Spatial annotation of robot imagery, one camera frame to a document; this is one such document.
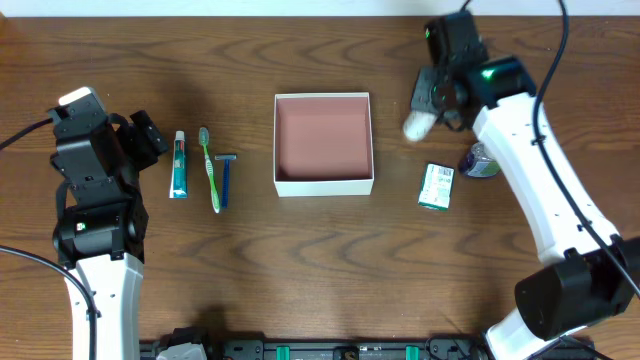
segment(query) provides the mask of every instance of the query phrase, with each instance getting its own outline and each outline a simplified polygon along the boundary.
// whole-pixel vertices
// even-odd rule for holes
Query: green led light
[[[487,79],[487,80],[490,80],[491,77],[493,76],[494,72],[496,72],[496,71],[495,70],[483,70],[482,71],[482,77]]]

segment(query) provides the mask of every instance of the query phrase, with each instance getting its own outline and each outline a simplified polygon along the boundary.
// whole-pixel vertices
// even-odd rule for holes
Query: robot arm
[[[473,132],[500,165],[531,226],[538,259],[550,266],[563,262],[567,250],[587,254],[596,251],[598,245],[581,230],[579,220],[551,177],[539,149],[532,144],[534,102],[529,94],[521,93],[499,100],[494,109],[484,107],[473,124]],[[587,218],[592,219],[593,228],[610,245],[611,235],[618,234],[616,228],[589,198],[558,145],[544,111],[539,119],[546,136],[545,145],[560,176]],[[567,330],[565,334],[584,327]],[[496,359],[525,359],[553,344],[555,337],[543,340],[534,335],[516,308],[487,331],[486,340]]]
[[[133,124],[107,114],[90,88],[63,96],[51,109],[57,152],[51,164],[64,176],[56,200],[53,243],[58,261],[92,294],[98,310],[96,359],[139,360],[138,300],[148,215],[138,173],[168,144],[144,112]],[[117,131],[112,124],[119,125]],[[67,189],[76,205],[66,207]],[[87,305],[67,280],[73,317],[73,358],[87,359]]]
[[[516,285],[517,308],[485,336],[497,360],[525,359],[562,336],[625,311],[633,291],[582,224],[554,181],[536,143],[535,85],[515,58],[490,61],[468,11],[427,24],[434,68],[423,68],[404,130],[412,140],[434,123],[471,129],[496,159],[522,207],[545,268]],[[460,119],[453,128],[450,121]],[[594,231],[625,266],[640,265],[640,239],[622,242],[597,209],[560,148],[544,110],[544,145]]]

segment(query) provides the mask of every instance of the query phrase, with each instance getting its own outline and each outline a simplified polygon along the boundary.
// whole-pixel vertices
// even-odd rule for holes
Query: white sponge
[[[433,124],[436,123],[437,119],[438,117],[436,115],[430,113],[412,111],[402,126],[404,136],[407,137],[407,140],[412,142],[418,142],[424,139],[429,133],[429,130],[433,127]]]

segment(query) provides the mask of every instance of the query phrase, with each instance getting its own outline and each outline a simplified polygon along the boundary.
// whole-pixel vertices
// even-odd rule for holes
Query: toothpaste tube
[[[185,199],[187,197],[187,153],[184,141],[184,131],[176,131],[173,142],[173,171],[171,171],[171,199]]]

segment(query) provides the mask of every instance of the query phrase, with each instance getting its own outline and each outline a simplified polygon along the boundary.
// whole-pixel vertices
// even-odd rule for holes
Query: green and white box
[[[418,204],[428,209],[447,211],[453,188],[453,168],[428,164],[422,177]]]

